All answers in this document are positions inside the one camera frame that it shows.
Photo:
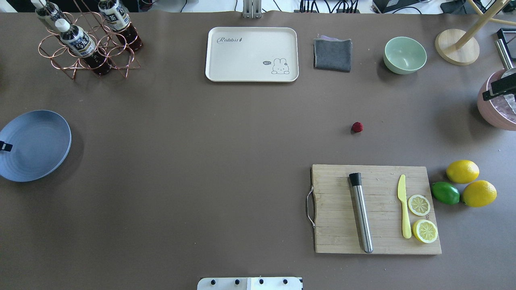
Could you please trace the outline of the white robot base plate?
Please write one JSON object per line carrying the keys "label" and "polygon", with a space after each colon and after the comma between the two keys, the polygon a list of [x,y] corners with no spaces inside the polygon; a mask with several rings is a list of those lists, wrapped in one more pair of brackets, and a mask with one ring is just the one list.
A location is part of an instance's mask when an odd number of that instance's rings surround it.
{"label": "white robot base plate", "polygon": [[202,278],[197,290],[302,290],[300,277]]}

